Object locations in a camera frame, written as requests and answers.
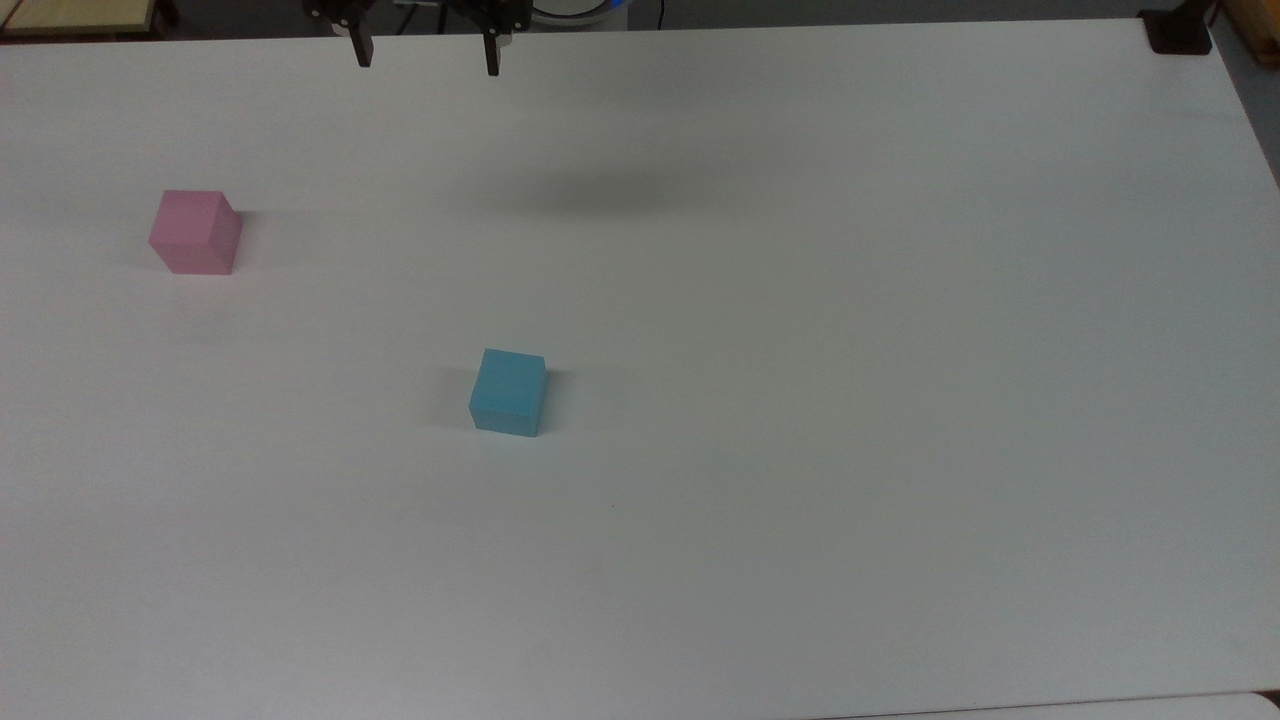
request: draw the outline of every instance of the table surface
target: table surface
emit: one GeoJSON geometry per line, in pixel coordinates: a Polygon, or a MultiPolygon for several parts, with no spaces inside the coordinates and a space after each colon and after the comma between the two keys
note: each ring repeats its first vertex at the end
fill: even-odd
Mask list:
{"type": "Polygon", "coordinates": [[[1280,687],[1280,193],[1130,20],[0,49],[0,715],[1280,687]],[[244,211],[230,277],[147,247],[244,211]],[[484,347],[544,434],[470,428],[484,347]]]}
{"type": "Polygon", "coordinates": [[[155,0],[19,0],[5,35],[146,32],[155,0]]]}

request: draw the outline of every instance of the cube face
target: cube face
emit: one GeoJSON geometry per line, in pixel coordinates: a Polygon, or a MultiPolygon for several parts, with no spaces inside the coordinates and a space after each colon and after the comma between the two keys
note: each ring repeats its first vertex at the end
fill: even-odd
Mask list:
{"type": "Polygon", "coordinates": [[[471,389],[471,419],[481,430],[536,437],[545,393],[543,357],[485,350],[471,389]]]}
{"type": "Polygon", "coordinates": [[[166,190],[148,242],[173,273],[228,275],[242,227],[221,192],[166,190]]]}

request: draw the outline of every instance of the cube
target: cube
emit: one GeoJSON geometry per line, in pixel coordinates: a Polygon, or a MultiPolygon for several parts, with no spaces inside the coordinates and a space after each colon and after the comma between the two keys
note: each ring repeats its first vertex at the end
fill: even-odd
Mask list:
{"type": "Polygon", "coordinates": [[[488,348],[471,389],[471,419],[481,430],[538,437],[545,392],[543,357],[488,348]]]}
{"type": "Polygon", "coordinates": [[[229,275],[241,227],[241,217],[221,192],[166,190],[150,243],[172,273],[229,275]]]}

